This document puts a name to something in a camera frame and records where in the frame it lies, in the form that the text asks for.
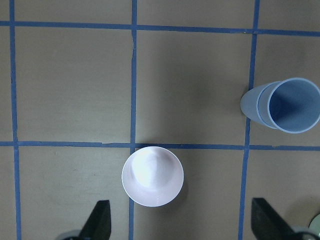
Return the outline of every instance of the blue grid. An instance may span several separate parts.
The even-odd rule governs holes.
[[[243,240],[245,198],[247,183],[247,168],[250,150],[267,151],[320,151],[320,146],[295,146],[295,145],[250,145],[250,119],[246,119],[244,145],[227,144],[159,144],[136,143],[136,95],[137,95],[137,31],[175,31],[175,32],[201,32],[201,33],[227,33],[227,34],[251,34],[251,56],[248,90],[254,86],[256,49],[258,35],[286,35],[320,37],[319,31],[296,31],[258,29],[260,0],[255,0],[254,17],[251,29],[247,28],[217,28],[217,27],[189,27],[189,26],[159,26],[138,25],[138,3],[132,0],[131,24],[107,24],[107,23],[73,23],[73,22],[35,22],[15,21],[15,1],[9,1],[9,21],[0,21],[0,26],[10,28],[10,63],[11,63],[11,110],[13,141],[0,141],[0,146],[12,146],[14,149],[14,183],[16,206],[16,236],[22,240],[21,234],[21,202],[20,202],[20,172],[19,172],[19,146],[50,146],[50,147],[80,147],[80,148],[128,148],[132,154],[136,148],[159,146],[167,149],[217,149],[217,150],[242,150],[242,177],[240,192],[238,240]],[[89,28],[89,29],[117,29],[131,30],[133,39],[133,53],[131,62],[131,128],[130,143],[101,143],[101,142],[66,142],[66,141],[19,141],[18,140],[18,115],[17,115],[17,89],[16,89],[16,47],[15,27],[48,27],[48,28]],[[134,201],[129,201],[129,240],[134,238]]]

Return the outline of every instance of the white bowl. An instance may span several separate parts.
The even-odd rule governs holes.
[[[121,178],[125,192],[133,201],[146,207],[159,207],[178,195],[184,183],[184,170],[171,151],[148,146],[127,159]]]

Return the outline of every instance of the black object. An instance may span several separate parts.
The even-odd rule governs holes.
[[[320,240],[309,231],[294,231],[264,198],[253,198],[251,229],[257,240]]]
[[[109,200],[98,201],[79,236],[64,240],[108,240],[111,235],[111,212]]]

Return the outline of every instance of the light blue cup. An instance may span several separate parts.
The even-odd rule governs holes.
[[[259,124],[299,134],[320,119],[320,90],[313,82],[294,77],[253,88],[242,97],[240,106]]]

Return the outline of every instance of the vertical blue line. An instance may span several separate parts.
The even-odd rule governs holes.
[[[18,114],[17,114],[17,84],[16,84],[16,32],[15,32],[15,1],[10,0],[10,67],[11,67],[11,112],[12,137],[14,150],[14,188],[15,188],[15,222],[16,239],[21,240],[21,202],[20,202],[20,171],[18,145]]]
[[[251,40],[251,55],[250,55],[250,72],[248,90],[254,87],[255,67],[256,67],[256,51],[257,51],[257,29],[259,21],[260,0],[254,2],[253,15],[253,33]],[[240,210],[239,210],[239,226],[238,226],[238,240],[243,240],[244,235],[244,220],[246,209],[246,188],[247,188],[247,170],[250,153],[250,119],[247,118],[245,122],[245,140],[244,153],[242,162],[242,176],[241,176],[241,190],[240,190]]]
[[[136,150],[136,113],[137,113],[137,18],[138,1],[132,0],[132,19],[131,34],[133,41],[132,60],[131,60],[131,133],[130,133],[130,154]],[[129,199],[129,240],[134,239],[134,211],[135,203]]]

